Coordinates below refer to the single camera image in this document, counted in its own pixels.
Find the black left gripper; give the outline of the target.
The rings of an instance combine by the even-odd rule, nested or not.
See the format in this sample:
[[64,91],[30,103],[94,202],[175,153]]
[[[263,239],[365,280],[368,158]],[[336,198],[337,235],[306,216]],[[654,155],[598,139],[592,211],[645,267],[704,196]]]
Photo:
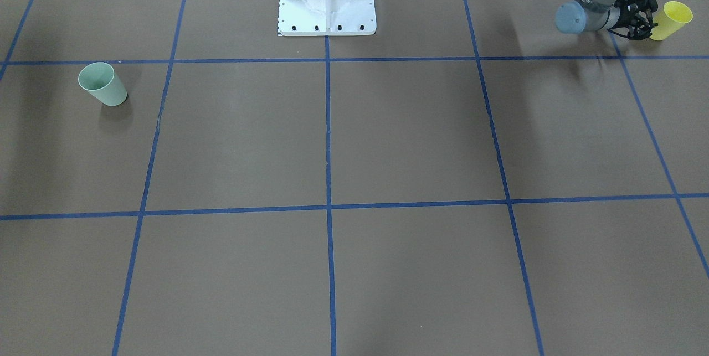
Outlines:
[[617,0],[618,21],[611,28],[627,30],[628,40],[645,40],[653,35],[654,13],[658,11],[657,0]]

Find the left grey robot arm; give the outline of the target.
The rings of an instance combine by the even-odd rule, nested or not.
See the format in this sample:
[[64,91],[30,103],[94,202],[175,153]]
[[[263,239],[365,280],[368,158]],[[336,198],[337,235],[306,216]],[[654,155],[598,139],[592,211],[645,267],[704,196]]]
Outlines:
[[557,8],[554,23],[564,34],[608,32],[628,40],[649,38],[658,23],[657,0],[572,0]]

